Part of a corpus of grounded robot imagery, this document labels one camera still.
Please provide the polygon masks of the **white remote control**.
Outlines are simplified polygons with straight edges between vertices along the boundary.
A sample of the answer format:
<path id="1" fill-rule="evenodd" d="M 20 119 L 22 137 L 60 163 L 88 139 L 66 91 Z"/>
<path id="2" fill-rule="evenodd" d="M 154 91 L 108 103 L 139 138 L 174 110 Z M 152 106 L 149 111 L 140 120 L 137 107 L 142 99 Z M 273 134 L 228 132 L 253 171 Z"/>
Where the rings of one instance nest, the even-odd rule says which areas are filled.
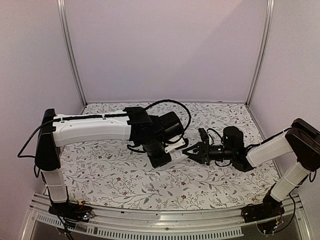
<path id="1" fill-rule="evenodd" d="M 170 152 L 169 155 L 171 157 L 171 161 L 167 164 L 168 166 L 174 166 L 188 157 L 187 155 L 183 154 L 182 150 Z"/>

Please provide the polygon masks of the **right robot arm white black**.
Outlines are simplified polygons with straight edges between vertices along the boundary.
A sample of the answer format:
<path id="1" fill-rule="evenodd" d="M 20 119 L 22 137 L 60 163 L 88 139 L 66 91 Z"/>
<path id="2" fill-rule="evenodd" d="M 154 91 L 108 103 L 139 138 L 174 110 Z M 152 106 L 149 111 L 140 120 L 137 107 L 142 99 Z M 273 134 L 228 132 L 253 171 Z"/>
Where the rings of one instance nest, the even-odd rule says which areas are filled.
<path id="1" fill-rule="evenodd" d="M 292 165 L 263 198 L 258 213 L 269 218 L 278 210 L 278 204 L 297 188 L 311 172 L 320 167 L 320 132 L 306 121 L 297 118 L 291 126 L 261 143 L 244 145 L 244 134 L 235 126 L 223 129 L 220 145 L 211 145 L 208 133 L 198 130 L 201 140 L 184 149 L 182 153 L 189 159 L 210 165 L 212 161 L 229 161 L 242 172 L 288 153 L 294 153 L 296 163 Z"/>

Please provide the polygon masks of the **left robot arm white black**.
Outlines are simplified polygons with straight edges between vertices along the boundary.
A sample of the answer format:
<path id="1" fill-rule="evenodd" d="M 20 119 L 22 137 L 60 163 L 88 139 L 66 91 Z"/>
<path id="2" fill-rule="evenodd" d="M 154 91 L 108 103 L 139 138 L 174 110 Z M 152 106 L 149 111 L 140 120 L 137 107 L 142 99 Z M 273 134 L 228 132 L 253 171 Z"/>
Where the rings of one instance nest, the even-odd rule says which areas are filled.
<path id="1" fill-rule="evenodd" d="M 185 129 L 173 112 L 149 115 L 143 107 L 126 107 L 113 113 L 64 115 L 53 108 L 44 113 L 37 137 L 35 166 L 44 176 L 50 199 L 63 216 L 74 213 L 68 201 L 60 163 L 60 149 L 66 145 L 101 140 L 131 141 L 141 146 L 154 168 L 172 160 L 171 151 L 185 147 Z"/>

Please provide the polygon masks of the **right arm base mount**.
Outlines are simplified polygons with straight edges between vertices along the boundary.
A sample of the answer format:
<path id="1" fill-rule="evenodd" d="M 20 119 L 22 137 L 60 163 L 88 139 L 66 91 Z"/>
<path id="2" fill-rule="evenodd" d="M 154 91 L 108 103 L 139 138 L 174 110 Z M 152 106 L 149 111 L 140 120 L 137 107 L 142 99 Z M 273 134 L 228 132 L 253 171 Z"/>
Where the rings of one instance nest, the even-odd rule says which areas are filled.
<path id="1" fill-rule="evenodd" d="M 259 204 L 248 204 L 241 209 L 241 216 L 245 223 L 257 222 L 273 218 L 257 224 L 257 229 L 264 235 L 274 234 L 282 221 L 285 209 L 281 201 L 273 199 L 268 193 Z"/>

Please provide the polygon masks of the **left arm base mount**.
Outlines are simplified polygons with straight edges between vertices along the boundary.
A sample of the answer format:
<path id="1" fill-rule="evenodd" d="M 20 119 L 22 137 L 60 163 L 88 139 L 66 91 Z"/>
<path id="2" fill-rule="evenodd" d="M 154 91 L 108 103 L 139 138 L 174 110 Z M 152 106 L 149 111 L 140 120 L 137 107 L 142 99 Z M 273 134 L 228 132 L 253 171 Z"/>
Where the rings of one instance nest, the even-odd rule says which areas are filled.
<path id="1" fill-rule="evenodd" d="M 54 202 L 50 198 L 48 212 L 71 222 L 88 222 L 95 217 L 93 208 L 85 205 L 85 202 L 72 203 L 68 199 L 65 202 Z"/>

